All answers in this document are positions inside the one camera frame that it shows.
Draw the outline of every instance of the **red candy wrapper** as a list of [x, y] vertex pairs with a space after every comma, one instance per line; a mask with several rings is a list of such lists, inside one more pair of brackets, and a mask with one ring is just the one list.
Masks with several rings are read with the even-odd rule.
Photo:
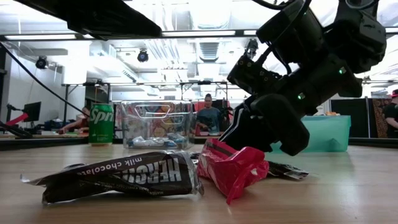
[[224, 142], [209, 139], [199, 156], [198, 175], [216, 184], [225, 196], [226, 203], [240, 198], [243, 188], [265, 178], [269, 164], [264, 152], [253, 147], [236, 151]]

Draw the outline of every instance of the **chocolate bar wrapper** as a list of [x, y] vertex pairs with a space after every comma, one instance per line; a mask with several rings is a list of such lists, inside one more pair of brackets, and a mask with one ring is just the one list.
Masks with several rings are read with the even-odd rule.
[[110, 190], [138, 196], [203, 195], [187, 152], [150, 152], [94, 164], [75, 164], [43, 178], [21, 181], [46, 187], [43, 203], [55, 203]]
[[274, 177], [290, 177], [296, 180], [301, 180], [307, 177], [308, 172], [296, 168], [288, 164], [279, 164], [276, 162], [268, 161], [269, 170], [268, 174]]

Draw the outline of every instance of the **fluorescent light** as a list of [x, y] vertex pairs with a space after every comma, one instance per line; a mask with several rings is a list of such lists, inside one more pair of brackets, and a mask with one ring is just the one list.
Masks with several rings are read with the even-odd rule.
[[137, 47], [120, 47], [117, 48], [118, 52], [138, 52], [140, 49]]
[[387, 33], [391, 33], [391, 32], [396, 33], [396, 32], [398, 32], [398, 27], [388, 27], [388, 28], [386, 28], [386, 32]]
[[196, 44], [196, 43], [229, 43], [232, 42], [232, 39], [223, 39], [223, 38], [200, 38], [200, 39], [189, 39], [187, 43]]
[[235, 35], [235, 30], [176, 31], [163, 32], [164, 37], [212, 37]]
[[7, 40], [65, 40], [76, 39], [74, 34], [59, 35], [6, 35]]
[[94, 37], [92, 37], [92, 36], [89, 35], [89, 34], [83, 35], [83, 37], [84, 37], [85, 39], [94, 39]]
[[255, 35], [256, 30], [245, 30], [243, 31], [243, 35]]

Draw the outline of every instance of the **clear plastic container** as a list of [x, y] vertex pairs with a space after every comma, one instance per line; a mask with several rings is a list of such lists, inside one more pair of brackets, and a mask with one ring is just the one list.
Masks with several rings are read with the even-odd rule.
[[189, 101], [123, 101], [126, 149], [188, 149], [193, 106]]

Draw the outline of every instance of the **teal plastic bin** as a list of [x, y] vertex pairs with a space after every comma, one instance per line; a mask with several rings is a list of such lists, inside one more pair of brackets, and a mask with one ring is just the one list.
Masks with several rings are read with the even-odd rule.
[[[303, 124], [310, 141], [302, 152], [345, 152], [348, 148], [350, 116], [305, 116]], [[282, 152], [281, 143], [271, 144], [273, 152]]]

